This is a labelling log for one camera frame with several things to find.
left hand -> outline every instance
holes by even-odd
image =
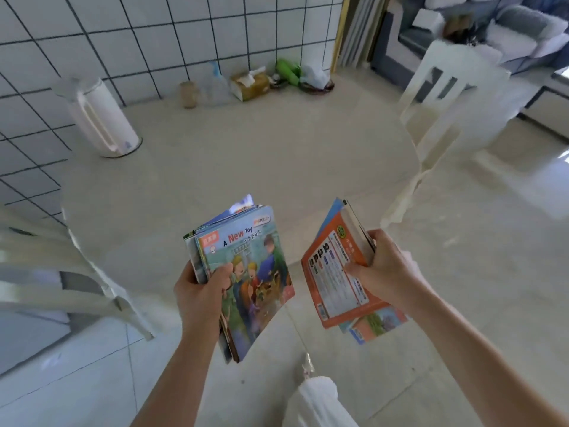
[[[180,310],[182,334],[196,328],[215,327],[221,315],[221,296],[230,285],[232,264],[218,267],[205,285],[198,285],[194,268],[188,262],[174,286]]]

forearm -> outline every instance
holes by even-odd
[[[194,425],[218,337],[218,322],[182,333],[178,348],[131,427]]]
[[[436,295],[423,294],[412,316],[485,426],[569,426],[478,330]]]

tiled floor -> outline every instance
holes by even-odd
[[[463,126],[468,138],[423,182],[390,233],[432,286],[564,409],[569,164],[557,157],[566,146],[517,119],[491,141],[545,73],[513,78],[508,93],[489,104],[493,116],[484,125]],[[343,76],[388,102],[399,96],[371,72]],[[196,425],[278,425],[306,351],[364,427],[480,425],[415,323],[360,347],[322,329],[297,264],[291,275],[297,295],[260,337],[265,344],[239,365],[226,366],[216,349]],[[123,323],[97,321],[0,377],[0,425],[127,426],[179,338],[174,329],[146,342]]]

wall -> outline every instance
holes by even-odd
[[[329,69],[343,0],[0,0],[0,203],[61,221],[80,135],[51,86],[101,77],[120,105],[277,57]]]

barcode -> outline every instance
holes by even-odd
[[[326,313],[326,309],[324,308],[324,306],[322,304],[318,304],[317,308],[318,308],[318,313],[320,313],[320,317],[324,321],[327,321],[328,320],[328,314]]]

